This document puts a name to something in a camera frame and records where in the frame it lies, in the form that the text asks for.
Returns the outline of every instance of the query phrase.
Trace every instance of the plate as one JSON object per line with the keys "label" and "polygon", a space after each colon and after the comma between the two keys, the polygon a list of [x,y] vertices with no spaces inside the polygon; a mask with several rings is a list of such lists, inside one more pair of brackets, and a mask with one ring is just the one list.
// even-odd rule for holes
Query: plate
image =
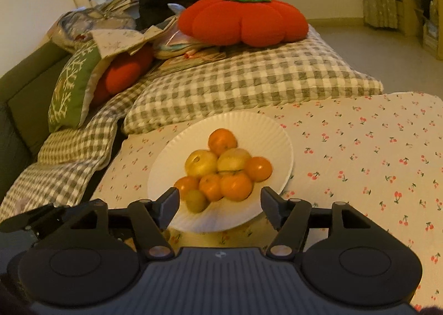
{"label": "plate", "polygon": [[148,179],[148,198],[156,200],[175,182],[186,176],[185,161],[194,150],[208,149],[208,138],[214,130],[226,128],[234,133],[238,147],[251,156],[267,158],[273,167],[271,177],[254,184],[251,195],[242,202],[223,198],[212,202],[205,211],[191,213],[184,202],[170,227],[183,232],[209,233],[229,230],[255,218],[262,212],[261,188],[269,186],[282,193],[294,165],[294,151],[286,131],[263,114],[233,111],[206,118],[178,134],[154,162]]}

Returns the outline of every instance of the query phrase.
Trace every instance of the cherry pattern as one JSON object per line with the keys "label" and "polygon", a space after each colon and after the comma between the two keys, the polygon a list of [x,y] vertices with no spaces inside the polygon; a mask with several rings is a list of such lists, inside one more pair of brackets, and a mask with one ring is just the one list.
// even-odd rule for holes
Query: cherry pattern
{"label": "cherry pattern", "polygon": [[[411,305],[443,307],[443,101],[417,93],[328,99],[247,109],[274,119],[289,135],[295,166],[282,197],[313,207],[349,202],[410,247],[423,277]],[[146,198],[150,169],[165,145],[198,120],[130,134],[93,198],[123,208]],[[266,249],[275,237],[264,214],[222,233],[169,229],[170,244]],[[326,229],[312,229],[317,241]]]}

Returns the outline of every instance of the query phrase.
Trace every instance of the orange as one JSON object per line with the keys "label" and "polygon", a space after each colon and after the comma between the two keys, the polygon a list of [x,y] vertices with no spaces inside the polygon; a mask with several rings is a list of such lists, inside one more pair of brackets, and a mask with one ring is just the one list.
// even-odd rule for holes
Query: orange
{"label": "orange", "polygon": [[199,181],[197,178],[193,178],[192,176],[185,176],[184,178],[177,180],[174,187],[179,189],[180,199],[184,200],[188,191],[199,189]]}
{"label": "orange", "polygon": [[228,174],[221,178],[221,194],[232,201],[243,201],[252,193],[254,184],[252,180],[241,171],[236,174]]}
{"label": "orange", "polygon": [[210,202],[219,201],[223,198],[222,191],[220,189],[221,176],[218,174],[209,174],[202,177],[200,180],[199,190],[205,194],[205,197]]}
{"label": "orange", "polygon": [[271,176],[272,165],[268,159],[254,156],[246,162],[244,171],[254,182],[262,182]]}
{"label": "orange", "polygon": [[209,149],[217,156],[223,154],[226,150],[237,147],[237,139],[228,129],[217,129],[208,140]]}

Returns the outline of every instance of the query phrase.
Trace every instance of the gingham blanket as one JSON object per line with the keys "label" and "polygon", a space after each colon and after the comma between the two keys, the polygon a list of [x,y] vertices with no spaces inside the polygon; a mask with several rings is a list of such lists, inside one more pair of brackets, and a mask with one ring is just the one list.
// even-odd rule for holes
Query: gingham blanket
{"label": "gingham blanket", "polygon": [[125,118],[127,134],[237,109],[379,95],[382,84],[353,70],[320,35],[265,50],[231,47],[227,59],[155,79]]}
{"label": "gingham blanket", "polygon": [[129,134],[234,109],[383,90],[379,81],[351,69],[313,28],[302,42],[266,50],[237,46],[227,53],[225,60],[163,77],[153,71],[110,100],[82,128],[51,134],[38,162],[8,191],[0,221],[50,202],[78,204],[94,172],[108,165],[121,118],[126,117]]}
{"label": "gingham blanket", "polygon": [[107,166],[117,133],[117,121],[151,82],[149,75],[112,98],[87,125],[49,136],[38,161],[26,168],[0,205],[0,221],[53,202],[77,205],[95,171]]}

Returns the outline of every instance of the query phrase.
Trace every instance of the red pumpkin pillow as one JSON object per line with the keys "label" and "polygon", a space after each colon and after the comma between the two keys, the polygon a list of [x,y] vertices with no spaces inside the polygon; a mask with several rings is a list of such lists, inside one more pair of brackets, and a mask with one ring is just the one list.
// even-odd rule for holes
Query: red pumpkin pillow
{"label": "red pumpkin pillow", "polygon": [[150,44],[145,44],[134,55],[118,54],[103,74],[109,94],[116,95],[134,85],[149,70],[153,60],[154,50]]}
{"label": "red pumpkin pillow", "polygon": [[181,13],[179,29],[206,44],[268,47],[305,39],[309,25],[278,0],[200,0]]}

